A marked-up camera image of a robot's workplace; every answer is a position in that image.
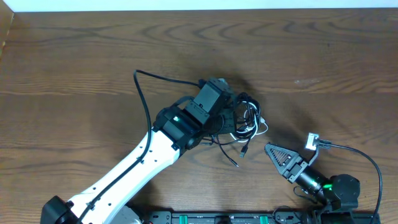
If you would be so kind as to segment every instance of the wire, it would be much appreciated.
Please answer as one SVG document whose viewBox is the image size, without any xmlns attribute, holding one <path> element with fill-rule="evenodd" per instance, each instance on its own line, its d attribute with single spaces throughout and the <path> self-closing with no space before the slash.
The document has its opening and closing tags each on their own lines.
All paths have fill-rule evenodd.
<svg viewBox="0 0 398 224">
<path fill-rule="evenodd" d="M 250 101 L 242 101 L 242 103 L 244 103 L 246 106 L 246 111 L 243 113 L 243 120 L 244 120 L 243 123 L 245 125 L 242 127 L 244 127 L 244 131 L 240 131 L 240 129 L 242 128 L 242 127 L 240 127 L 240 128 L 238 128 L 238 130 L 236 131 L 235 134 L 250 134 L 250 138 L 247 138 L 242 141 L 238 141 L 238 142 L 244 143 L 244 142 L 249 142 L 249 139 L 252 139 L 257 135 L 266 133 L 268 131 L 268 124 L 266 123 L 265 119 L 260 115 L 260 112 L 261 112 L 260 107 L 257 108 L 257 106 Z M 251 114 L 251 110 L 254 110 L 254 113 L 255 113 L 254 117 Z M 258 130 L 259 130 L 259 127 L 261 124 L 264 124 L 266 126 L 266 130 L 261 133 L 258 133 Z M 233 133 L 230 133 L 230 135 L 234 140 L 238 139 Z"/>
<path fill-rule="evenodd" d="M 337 148 L 340 148 L 340 149 L 346 149 L 346 150 L 349 150 L 351 152 L 357 152 L 357 153 L 361 154 L 362 156 L 364 156 L 365 158 L 367 158 L 369 161 L 371 161 L 371 163 L 374 165 L 374 168 L 376 168 L 377 174 L 379 176 L 379 196 L 377 197 L 376 208 L 374 209 L 374 213 L 373 213 L 373 216 L 372 216 L 372 219 L 371 219 L 371 222 L 370 222 L 370 224 L 372 224 L 374 219 L 377 217 L 377 213 L 379 212 L 379 207 L 380 207 L 380 202 L 381 202 L 381 195 L 382 195 L 382 192 L 383 192 L 383 179 L 382 179 L 382 176 L 381 176 L 381 171 L 380 171 L 379 166 L 376 164 L 376 162 L 372 158 L 370 158 L 368 155 L 366 155 L 365 153 L 363 153 L 360 150 L 354 149 L 352 147 L 340 146 L 340 145 L 332 144 L 332 143 L 328 143 L 328 144 L 324 144 L 324 145 L 331 146 L 331 147 L 337 147 Z"/>
<path fill-rule="evenodd" d="M 218 133 L 220 133 L 220 131 L 223 130 L 223 128 L 224 128 L 224 124 L 225 124 L 224 115 L 221 115 L 221 120 L 222 120 L 222 124 L 221 124 L 220 129 L 216 132 L 217 135 L 218 135 Z"/>
<path fill-rule="evenodd" d="M 142 71 L 142 70 L 136 70 L 136 71 L 134 71 L 134 73 L 136 73 L 136 72 L 141 73 L 141 74 L 144 74 L 144 75 L 148 75 L 148 76 L 150 76 L 150 77 L 154 77 L 154 78 L 158 78 L 158 79 L 161 79 L 161 80 L 169 81 L 169 82 L 183 83 L 183 84 L 194 85 L 194 86 L 199 87 L 199 84 L 193 83 L 193 82 L 175 80 L 175 79 L 172 79 L 172 78 L 165 78 L 165 77 L 162 77 L 162 76 L 159 76 L 159 75 L 154 75 L 154 74 L 151 74 L 151 73 L 149 73 L 149 72 Z"/>
<path fill-rule="evenodd" d="M 310 202 L 312 202 L 312 203 L 314 203 L 314 204 L 318 203 L 316 200 L 314 200 L 314 199 L 312 199 L 312 198 L 310 198 L 310 197 L 307 197 L 307 196 L 304 196 L 304 195 L 299 195 L 298 193 L 296 193 L 296 189 L 297 189 L 297 188 L 300 188 L 302 192 L 308 194 L 308 192 L 305 191 L 302 187 L 300 187 L 300 186 L 295 186 L 295 187 L 293 188 L 293 193 L 294 193 L 296 196 L 298 196 L 298 197 L 300 197 L 300 198 L 304 198 L 305 200 L 309 200 Z"/>
<path fill-rule="evenodd" d="M 143 160 L 143 158 L 145 157 L 145 155 L 147 154 L 147 152 L 149 150 L 150 141 L 152 139 L 152 124 L 151 124 L 151 121 L 150 121 L 149 109 L 148 109 L 147 103 L 145 101 L 144 94 L 142 94 L 142 90 L 141 90 L 141 88 L 140 88 L 140 86 L 138 84 L 137 73 L 148 75 L 148 76 L 154 77 L 154 78 L 159 78 L 159 79 L 165 80 L 165 81 L 199 86 L 196 83 L 180 81 L 180 80 L 174 80 L 174 79 L 171 79 L 171 78 L 160 77 L 158 75 L 154 75 L 154 74 L 151 74 L 151 73 L 148 73 L 148 72 L 144 72 L 142 70 L 135 70 L 134 71 L 134 74 L 133 74 L 134 83 L 136 84 L 137 91 L 138 91 L 139 97 L 140 97 L 140 99 L 142 101 L 142 106 L 144 107 L 145 115 L 146 115 L 146 118 L 147 118 L 147 127 L 148 127 L 147 144 L 146 144 L 144 152 L 142 152 L 141 156 L 139 156 L 137 158 L 137 160 L 133 164 L 131 164 L 131 166 L 129 166 L 117 178 L 115 178 L 111 183 L 109 183 L 90 203 L 88 203 L 87 207 L 84 209 L 83 213 L 80 215 L 79 219 L 77 220 L 77 222 L 76 222 L 77 224 L 81 223 L 81 221 L 84 219 L 84 217 L 86 216 L 88 211 L 94 207 L 94 204 L 101 198 L 102 195 L 104 195 L 111 187 L 113 187 L 120 179 L 122 179 L 128 172 L 130 172 L 138 163 L 140 163 Z"/>
<path fill-rule="evenodd" d="M 218 139 L 218 134 L 216 135 L 216 139 L 217 139 L 218 146 L 219 146 L 220 149 L 221 149 L 221 152 L 223 152 L 223 154 L 229 159 L 229 161 L 232 162 L 232 164 L 234 164 L 236 167 L 239 167 L 238 163 L 236 163 L 232 158 L 230 158 L 230 157 L 227 155 L 227 153 L 224 151 L 224 149 L 221 147 L 220 140 Z"/>
<path fill-rule="evenodd" d="M 230 144 L 237 143 L 239 140 L 242 140 L 242 139 L 246 139 L 246 138 L 239 138 L 239 139 L 234 140 L 234 141 L 231 141 L 231 142 L 220 143 L 220 145 L 222 145 L 222 146 L 227 146 L 227 145 L 230 145 Z M 212 145 L 212 144 L 218 144 L 217 142 L 214 141 L 214 138 L 212 138 L 212 139 L 203 138 L 202 140 L 210 141 L 209 144 L 208 144 L 207 142 L 205 142 L 205 143 L 200 143 L 200 144 L 204 144 L 204 145 L 206 145 L 206 146 L 210 146 L 210 145 Z"/>
</svg>

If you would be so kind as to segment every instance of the white cable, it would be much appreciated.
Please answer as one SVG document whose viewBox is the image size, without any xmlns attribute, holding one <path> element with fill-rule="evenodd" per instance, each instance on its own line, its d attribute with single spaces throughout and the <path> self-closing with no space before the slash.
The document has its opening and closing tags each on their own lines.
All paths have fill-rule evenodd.
<svg viewBox="0 0 398 224">
<path fill-rule="evenodd" d="M 249 104 L 257 111 L 257 107 L 255 106 L 254 103 L 250 103 L 250 102 L 249 102 Z M 243 118 L 246 118 L 246 113 L 247 113 L 247 112 L 248 112 L 248 110 L 246 110 L 246 111 L 244 112 Z M 264 125 L 266 126 L 266 130 L 263 131 L 263 132 L 261 132 L 261 133 L 257 133 L 258 130 L 259 130 L 259 126 L 261 126 L 261 124 L 264 124 Z M 257 119 L 254 119 L 254 126 L 246 127 L 244 131 L 237 131 L 237 133 L 245 134 L 245 133 L 248 133 L 248 132 L 252 131 L 254 128 L 256 129 L 256 132 L 251 136 L 250 139 L 254 138 L 254 137 L 257 136 L 257 135 L 264 134 L 264 133 L 266 133 L 266 132 L 268 131 L 268 125 L 267 125 L 265 119 L 264 119 L 262 116 L 260 116 L 260 124 L 257 124 Z M 231 137 L 232 137 L 234 140 L 237 140 L 237 138 L 236 138 L 232 133 L 230 133 L 230 135 L 231 135 Z M 243 140 L 243 141 L 238 141 L 238 142 L 244 143 L 244 142 L 247 142 L 247 141 L 248 141 L 248 139 L 247 139 L 247 140 Z"/>
</svg>

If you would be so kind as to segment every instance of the black cable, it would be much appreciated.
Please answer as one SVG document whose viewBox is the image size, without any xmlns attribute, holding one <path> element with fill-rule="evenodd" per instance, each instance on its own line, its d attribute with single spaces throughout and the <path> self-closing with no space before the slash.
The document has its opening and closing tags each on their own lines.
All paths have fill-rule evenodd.
<svg viewBox="0 0 398 224">
<path fill-rule="evenodd" d="M 175 80 L 175 79 L 172 79 L 172 78 L 165 78 L 165 77 L 154 75 L 154 74 L 151 74 L 149 72 L 142 71 L 142 70 L 136 70 L 135 72 L 138 72 L 138 73 L 141 73 L 141 74 L 144 74 L 144 75 L 148 75 L 150 77 L 158 78 L 158 79 L 161 79 L 161 80 L 169 81 L 169 82 L 183 83 L 183 84 L 194 85 L 194 86 L 199 87 L 199 84 L 197 84 L 197 83 L 188 82 L 188 81 L 181 81 L 181 80 Z"/>
<path fill-rule="evenodd" d="M 241 140 L 246 140 L 247 138 L 238 138 L 238 139 L 236 139 L 236 140 L 234 140 L 234 141 L 231 141 L 231 142 L 227 142 L 227 143 L 220 143 L 220 145 L 222 145 L 222 146 L 227 146 L 227 145 L 230 145 L 230 144 L 234 144 L 234 143 L 237 143 L 238 141 L 241 141 Z M 210 141 L 211 142 L 211 144 L 210 145 L 212 145 L 212 144 L 218 144 L 217 142 L 215 142 L 214 141 L 214 139 L 207 139 L 207 138 L 203 138 L 202 140 L 205 140 L 205 141 Z"/>
<path fill-rule="evenodd" d="M 253 120 L 253 123 L 257 123 L 257 127 L 256 127 L 256 128 L 259 128 L 259 126 L 261 125 L 261 120 L 260 120 L 261 115 L 259 114 L 261 109 L 260 109 L 260 107 L 259 107 L 259 104 L 257 103 L 257 101 L 252 100 L 251 98 L 249 99 L 249 97 L 246 97 L 245 100 L 246 100 L 246 102 L 247 102 L 247 103 L 246 103 L 246 106 L 247 106 L 247 108 L 248 108 L 249 119 L 252 119 L 252 118 L 253 118 L 253 119 L 252 119 L 252 120 Z M 249 104 L 249 102 L 250 102 L 250 103 L 253 103 L 253 104 L 257 104 L 256 107 L 258 106 L 259 109 L 255 109 L 252 105 Z M 241 154 L 239 155 L 240 158 L 243 158 L 244 155 L 247 153 L 247 151 L 248 151 L 248 149 L 249 149 L 250 140 L 251 140 L 252 137 L 257 133 L 256 128 L 253 127 L 253 129 L 252 129 L 250 132 L 247 132 L 247 134 L 250 134 L 250 135 L 248 136 L 248 141 L 247 141 L 246 144 L 242 147 Z"/>
<path fill-rule="evenodd" d="M 361 151 L 359 151 L 359 150 L 357 150 L 357 149 L 354 149 L 354 148 L 352 148 L 352 147 L 340 146 L 340 145 L 336 145 L 336 144 L 332 144 L 332 143 L 323 144 L 323 145 L 331 146 L 331 147 L 337 147 L 337 148 L 340 148 L 340 149 L 346 149 L 346 150 L 349 150 L 349 151 L 351 151 L 351 152 L 357 152 L 357 153 L 361 154 L 362 156 L 364 156 L 365 158 L 367 158 L 369 161 L 371 161 L 371 163 L 374 165 L 374 168 L 376 168 L 377 174 L 378 174 L 378 176 L 379 176 L 379 196 L 377 197 L 376 208 L 374 209 L 374 213 L 373 213 L 373 216 L 372 216 L 372 219 L 371 219 L 371 222 L 370 222 L 370 224 L 372 224 L 373 221 L 374 221 L 374 219 L 375 219 L 376 216 L 377 216 L 377 213 L 379 212 L 379 207 L 380 207 L 380 202 L 381 202 L 381 195 L 382 195 L 382 192 L 383 192 L 383 179 L 382 179 L 382 176 L 381 176 L 381 171 L 380 171 L 379 166 L 378 166 L 378 165 L 376 164 L 376 162 L 375 162 L 372 158 L 370 158 L 368 155 L 366 155 L 365 153 L 363 153 L 363 152 L 361 152 Z"/>
<path fill-rule="evenodd" d="M 293 188 L 293 193 L 294 193 L 296 196 L 298 196 L 298 197 L 300 197 L 300 198 L 304 198 L 305 200 L 309 200 L 310 202 L 312 202 L 312 203 L 314 203 L 314 204 L 318 203 L 316 200 L 314 200 L 314 199 L 312 199 L 312 198 L 310 198 L 310 197 L 307 197 L 307 196 L 304 196 L 304 195 L 299 195 L 298 193 L 296 193 L 296 189 L 297 189 L 297 188 L 300 188 L 302 192 L 305 192 L 305 190 L 304 190 L 302 187 L 300 187 L 300 186 L 295 186 L 295 187 Z"/>
<path fill-rule="evenodd" d="M 218 135 L 218 133 L 220 133 L 220 131 L 223 130 L 223 128 L 224 128 L 224 124 L 225 124 L 224 115 L 221 115 L 221 120 L 222 120 L 221 127 L 214 135 Z"/>
<path fill-rule="evenodd" d="M 231 158 L 227 155 L 227 153 L 224 151 L 223 147 L 221 147 L 220 140 L 218 139 L 218 134 L 216 135 L 216 139 L 217 139 L 218 146 L 220 147 L 220 149 L 221 149 L 221 151 L 223 152 L 223 154 L 229 159 L 229 161 L 232 162 L 232 164 L 234 164 L 236 167 L 239 167 L 238 163 L 236 163 L 233 159 L 231 159 Z"/>
<path fill-rule="evenodd" d="M 137 73 L 148 75 L 148 76 L 151 76 L 151 77 L 154 77 L 154 78 L 159 78 L 159 79 L 165 80 L 165 81 L 199 86 L 196 83 L 180 81 L 180 80 L 174 80 L 174 79 L 171 79 L 171 78 L 160 77 L 158 75 L 154 75 L 154 74 L 151 74 L 151 73 L 148 73 L 148 72 L 144 72 L 142 70 L 135 70 L 134 71 L 134 74 L 133 74 L 134 83 L 136 84 L 137 91 L 138 91 L 139 97 L 140 97 L 140 99 L 142 101 L 142 106 L 144 107 L 145 115 L 146 115 L 146 118 L 147 118 L 147 127 L 148 127 L 147 144 L 146 144 L 144 152 L 142 152 L 141 156 L 139 156 L 137 158 L 137 160 L 133 164 L 131 164 L 131 166 L 129 166 L 125 171 L 123 171 L 123 173 L 121 173 L 117 178 L 115 178 L 111 183 L 109 183 L 90 203 L 88 203 L 87 207 L 85 208 L 83 213 L 80 215 L 79 219 L 77 220 L 77 222 L 76 222 L 77 224 L 81 223 L 81 221 L 84 219 L 84 217 L 86 216 L 88 211 L 94 207 L 94 204 L 101 198 L 102 195 L 104 195 L 111 187 L 113 187 L 120 179 L 122 179 L 128 172 L 130 172 L 138 163 L 140 163 L 142 161 L 142 159 L 145 157 L 145 155 L 147 154 L 147 152 L 149 150 L 150 141 L 152 139 L 152 124 L 151 124 L 151 121 L 150 121 L 150 114 L 149 114 L 149 109 L 148 109 L 147 103 L 145 101 L 144 95 L 142 94 L 141 88 L 140 88 L 140 86 L 138 84 Z"/>
</svg>

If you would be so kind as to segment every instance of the tangled cables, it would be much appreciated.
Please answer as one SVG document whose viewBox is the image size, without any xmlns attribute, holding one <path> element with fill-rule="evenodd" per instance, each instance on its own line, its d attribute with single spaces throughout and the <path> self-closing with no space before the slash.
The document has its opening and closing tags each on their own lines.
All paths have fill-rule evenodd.
<svg viewBox="0 0 398 224">
<path fill-rule="evenodd" d="M 242 147 L 240 157 L 243 158 L 244 155 L 248 151 L 248 146 L 250 141 L 256 137 L 257 135 L 264 134 L 265 132 L 268 131 L 268 125 L 265 121 L 265 119 L 261 116 L 261 106 L 260 104 L 251 98 L 247 93 L 240 93 L 234 101 L 230 103 L 231 107 L 234 108 L 234 112 L 237 113 L 237 110 L 244 106 L 246 109 L 242 116 L 238 116 L 237 118 L 237 125 L 240 125 L 240 127 L 236 128 L 236 131 L 234 133 L 230 133 L 231 137 L 234 139 L 234 141 L 227 142 L 227 143 L 220 143 L 220 140 L 218 139 L 218 135 L 211 136 L 211 139 L 203 139 L 206 141 L 210 142 L 204 142 L 201 144 L 204 145 L 212 145 L 212 144 L 217 144 L 219 145 L 221 151 L 223 154 L 234 164 L 236 167 L 238 166 L 238 163 L 236 163 L 232 158 L 230 158 L 227 153 L 225 153 L 224 149 L 222 146 L 225 145 L 230 145 L 234 144 L 237 142 L 240 143 L 245 143 L 244 146 Z M 263 131 L 260 131 L 260 126 L 264 125 L 266 128 Z"/>
</svg>

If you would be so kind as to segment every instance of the cable connector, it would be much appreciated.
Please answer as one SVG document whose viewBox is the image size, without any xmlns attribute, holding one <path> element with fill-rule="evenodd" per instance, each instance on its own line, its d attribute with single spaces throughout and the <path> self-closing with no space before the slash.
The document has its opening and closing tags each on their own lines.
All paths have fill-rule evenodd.
<svg viewBox="0 0 398 224">
<path fill-rule="evenodd" d="M 241 154 L 239 155 L 240 158 L 243 158 L 247 151 L 248 151 L 248 145 L 246 144 L 242 147 Z"/>
<path fill-rule="evenodd" d="M 229 158 L 229 161 L 231 161 L 231 162 L 232 162 L 232 164 L 234 164 L 236 167 L 239 167 L 238 163 L 237 163 L 237 162 L 235 162 L 233 159 Z"/>
<path fill-rule="evenodd" d="M 330 149 L 331 141 L 319 139 L 319 134 L 309 133 L 305 148 L 316 151 L 318 148 Z"/>
<path fill-rule="evenodd" d="M 198 81 L 198 87 L 199 89 L 202 89 L 206 85 L 206 80 L 204 79 L 199 79 Z"/>
</svg>

